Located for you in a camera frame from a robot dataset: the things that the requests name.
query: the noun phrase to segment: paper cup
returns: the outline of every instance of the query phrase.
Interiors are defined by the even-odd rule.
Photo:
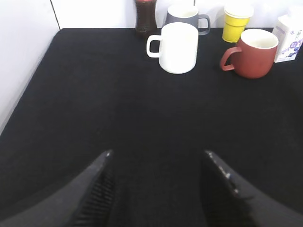
[[[235,3],[226,5],[224,12],[225,25],[222,39],[230,43],[236,43],[253,15],[254,9],[250,5]]]

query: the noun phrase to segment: bottle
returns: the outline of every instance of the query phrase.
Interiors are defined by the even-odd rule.
[[[303,42],[303,6],[290,6],[278,17],[273,34],[279,39],[275,62],[294,60]]]
[[[157,0],[135,0],[137,7],[136,33],[144,38],[150,36],[156,29]]]

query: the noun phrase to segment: white wall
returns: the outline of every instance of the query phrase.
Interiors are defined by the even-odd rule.
[[[0,0],[0,133],[58,30],[49,0]]]
[[[212,27],[223,27],[223,6],[230,0],[196,0],[200,13],[210,16]],[[193,0],[158,0],[156,18],[162,27],[169,5]],[[248,27],[273,27],[278,16],[286,13],[290,4],[303,0],[250,0],[255,15]],[[53,0],[61,27],[134,27],[134,0]]]

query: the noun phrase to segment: cup lid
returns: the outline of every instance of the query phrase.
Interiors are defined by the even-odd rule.
[[[234,18],[249,18],[254,14],[254,8],[245,3],[230,3],[225,5],[224,12]]]

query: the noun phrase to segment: mug rim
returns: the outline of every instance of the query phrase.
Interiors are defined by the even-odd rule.
[[[256,33],[257,37],[260,37],[260,36],[261,37],[265,37],[265,36],[270,37],[272,39],[272,41],[275,43],[273,45],[270,45],[269,47],[260,47],[260,46],[253,45],[250,43],[251,40],[249,40],[249,36],[248,36],[249,33]],[[269,31],[263,30],[263,29],[255,29],[255,28],[247,29],[244,32],[242,32],[241,40],[248,46],[251,46],[256,49],[262,49],[262,50],[273,49],[273,48],[277,47],[279,44],[279,39],[274,34],[270,33]]]
[[[170,27],[180,27],[180,26],[187,27],[186,28],[187,30],[192,30],[194,33],[199,35],[198,29],[196,29],[195,26],[193,26],[191,24],[188,24],[188,23],[184,23],[184,22],[173,22],[173,23],[169,23],[169,24],[163,26],[163,28],[161,29],[161,35],[163,35],[163,32],[164,32],[164,35],[165,35],[165,31],[167,29],[170,29]]]
[[[187,8],[187,9],[194,9],[195,10],[195,13],[193,13],[192,15],[190,16],[187,16],[187,17],[182,17],[182,16],[178,16],[178,15],[174,15],[174,13],[172,13],[171,11],[174,10],[174,9],[184,9],[184,8]],[[174,17],[178,17],[178,18],[191,18],[191,17],[194,17],[195,15],[197,15],[199,13],[199,9],[197,6],[194,6],[194,5],[189,5],[189,4],[173,4],[171,6],[169,6],[168,8],[168,13],[171,14],[172,16]]]

